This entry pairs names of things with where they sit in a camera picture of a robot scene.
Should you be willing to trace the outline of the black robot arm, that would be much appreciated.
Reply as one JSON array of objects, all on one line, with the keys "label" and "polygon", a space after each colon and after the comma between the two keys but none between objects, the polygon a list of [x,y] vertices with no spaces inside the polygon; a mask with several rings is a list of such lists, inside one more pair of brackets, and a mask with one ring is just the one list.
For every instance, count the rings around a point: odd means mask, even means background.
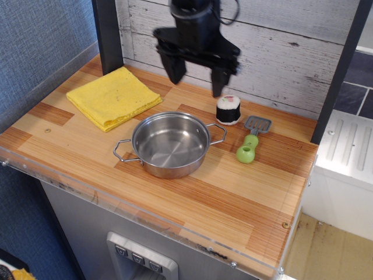
[{"label": "black robot arm", "polygon": [[166,73],[173,84],[186,74],[186,62],[211,69],[212,92],[219,97],[239,68],[240,49],[220,32],[220,1],[170,1],[175,27],[153,30]]}]

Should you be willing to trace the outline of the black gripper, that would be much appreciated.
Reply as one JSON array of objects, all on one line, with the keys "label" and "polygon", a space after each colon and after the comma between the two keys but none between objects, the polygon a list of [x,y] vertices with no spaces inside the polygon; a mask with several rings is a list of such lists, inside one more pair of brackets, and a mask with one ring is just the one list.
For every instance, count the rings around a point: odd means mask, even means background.
[{"label": "black gripper", "polygon": [[219,5],[171,5],[174,27],[158,27],[153,35],[158,41],[157,51],[169,80],[178,84],[186,74],[185,63],[191,62],[212,69],[213,97],[221,96],[230,76],[239,69],[240,49],[220,33],[222,20]]}]

